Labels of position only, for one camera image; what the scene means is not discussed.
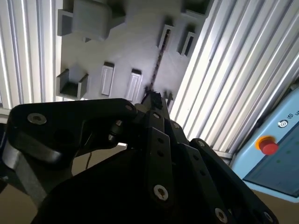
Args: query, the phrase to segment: beige floor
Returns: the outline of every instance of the beige floor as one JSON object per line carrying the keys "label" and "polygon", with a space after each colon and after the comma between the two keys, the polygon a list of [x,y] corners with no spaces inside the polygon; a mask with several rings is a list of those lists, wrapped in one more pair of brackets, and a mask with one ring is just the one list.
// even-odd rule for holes
{"label": "beige floor", "polygon": [[[117,147],[111,150],[101,150],[93,153],[90,166],[123,150]],[[85,169],[88,155],[75,159],[73,174]],[[299,224],[299,203],[286,202],[269,195],[256,194],[276,214],[281,224]],[[36,208],[30,198],[13,187],[6,187],[0,194],[0,224],[29,224],[36,213]]]}

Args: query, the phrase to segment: metal screw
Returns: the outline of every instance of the metal screw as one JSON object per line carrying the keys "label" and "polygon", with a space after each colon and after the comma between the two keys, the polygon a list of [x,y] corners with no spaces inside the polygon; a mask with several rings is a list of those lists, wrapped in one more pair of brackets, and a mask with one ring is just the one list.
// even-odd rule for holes
{"label": "metal screw", "polygon": [[198,140],[197,142],[198,142],[198,144],[199,144],[200,147],[204,147],[205,146],[205,144],[202,141]]}
{"label": "metal screw", "polygon": [[114,140],[115,140],[115,137],[114,137],[113,135],[110,134],[110,135],[108,135],[108,140],[109,140],[109,141],[114,141]]}
{"label": "metal screw", "polygon": [[160,118],[160,116],[157,113],[154,113],[154,117],[158,119]]}
{"label": "metal screw", "polygon": [[45,116],[43,116],[40,113],[31,113],[27,116],[27,120],[35,125],[43,125],[47,122],[47,119]]}
{"label": "metal screw", "polygon": [[225,213],[220,209],[220,208],[216,208],[215,209],[215,214],[217,216],[217,218],[222,222],[222,223],[228,223],[228,218],[225,215]]}
{"label": "metal screw", "polygon": [[133,108],[132,108],[131,106],[129,106],[129,105],[126,105],[126,108],[127,108],[129,111],[133,110]]}
{"label": "metal screw", "polygon": [[121,126],[122,121],[121,121],[121,120],[117,120],[115,124],[116,124],[117,126]]}
{"label": "metal screw", "polygon": [[264,213],[264,215],[266,216],[266,218],[267,218],[271,223],[274,222],[274,221],[273,221],[273,218],[272,218],[266,211],[264,211],[263,213]]}
{"label": "metal screw", "polygon": [[7,181],[8,180],[8,176],[4,176],[1,178],[3,181]]}
{"label": "metal screw", "polygon": [[168,199],[168,191],[162,185],[157,184],[154,187],[154,193],[162,201],[166,201]]}
{"label": "metal screw", "polygon": [[179,129],[179,125],[176,122],[173,122],[175,128]]}

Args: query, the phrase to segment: metal frame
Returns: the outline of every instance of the metal frame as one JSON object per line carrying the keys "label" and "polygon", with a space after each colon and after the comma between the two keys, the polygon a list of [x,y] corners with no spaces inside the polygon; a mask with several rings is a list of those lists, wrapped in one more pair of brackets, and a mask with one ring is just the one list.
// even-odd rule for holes
{"label": "metal frame", "polygon": [[215,0],[171,119],[188,139],[234,154],[298,77],[299,2]]}
{"label": "metal frame", "polygon": [[62,6],[63,0],[0,2],[0,113],[21,103],[62,100],[54,93],[61,66],[57,14]]}

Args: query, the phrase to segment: red emergency stop button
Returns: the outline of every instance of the red emergency stop button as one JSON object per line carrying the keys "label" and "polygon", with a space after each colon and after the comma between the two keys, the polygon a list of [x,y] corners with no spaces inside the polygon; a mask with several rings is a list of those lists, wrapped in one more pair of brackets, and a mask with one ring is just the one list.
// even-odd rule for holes
{"label": "red emergency stop button", "polygon": [[276,144],[272,139],[264,139],[258,144],[258,146],[265,155],[273,155],[278,150],[278,144]]}

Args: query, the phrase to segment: gray bracket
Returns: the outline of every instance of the gray bracket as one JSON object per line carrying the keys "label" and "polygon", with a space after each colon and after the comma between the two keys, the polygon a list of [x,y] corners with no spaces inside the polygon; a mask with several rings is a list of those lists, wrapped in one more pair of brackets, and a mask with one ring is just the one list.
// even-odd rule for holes
{"label": "gray bracket", "polygon": [[113,12],[108,5],[97,1],[75,0],[72,32],[91,40],[103,41],[110,29],[125,22],[125,15]]}
{"label": "gray bracket", "polygon": [[71,33],[73,13],[59,9],[57,22],[57,36],[64,36]]}
{"label": "gray bracket", "polygon": [[182,14],[194,19],[206,19],[209,16],[214,0],[187,2],[182,8]]}
{"label": "gray bracket", "polygon": [[87,92],[87,84],[88,74],[73,66],[56,77],[56,95],[80,100]]}

